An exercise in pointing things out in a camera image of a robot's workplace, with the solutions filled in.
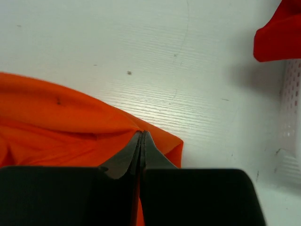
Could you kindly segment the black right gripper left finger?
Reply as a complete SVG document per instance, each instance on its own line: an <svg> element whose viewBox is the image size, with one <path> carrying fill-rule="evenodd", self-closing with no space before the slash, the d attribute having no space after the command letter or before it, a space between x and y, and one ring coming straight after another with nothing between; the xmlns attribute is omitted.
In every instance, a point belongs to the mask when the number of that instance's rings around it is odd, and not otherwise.
<svg viewBox="0 0 301 226"><path fill-rule="evenodd" d="M96 167L1 168L1 225L136 225L141 139Z"/></svg>

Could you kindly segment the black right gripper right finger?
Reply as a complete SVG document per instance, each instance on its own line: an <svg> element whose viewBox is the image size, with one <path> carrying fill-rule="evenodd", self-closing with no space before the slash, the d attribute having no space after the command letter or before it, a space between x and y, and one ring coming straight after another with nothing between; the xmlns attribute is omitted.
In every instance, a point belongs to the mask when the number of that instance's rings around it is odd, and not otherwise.
<svg viewBox="0 0 301 226"><path fill-rule="evenodd" d="M147 226L264 226L253 183L241 169L179 169L141 143L140 200Z"/></svg>

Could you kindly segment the orange t-shirt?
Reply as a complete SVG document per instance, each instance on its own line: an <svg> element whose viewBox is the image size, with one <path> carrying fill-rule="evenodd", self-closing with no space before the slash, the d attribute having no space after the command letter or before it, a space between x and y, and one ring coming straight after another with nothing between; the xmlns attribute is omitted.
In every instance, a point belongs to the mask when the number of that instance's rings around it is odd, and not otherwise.
<svg viewBox="0 0 301 226"><path fill-rule="evenodd" d="M67 87L0 74L0 169L96 167L137 132L149 132L158 150L180 167L183 141L177 136ZM138 198L136 225L143 224Z"/></svg>

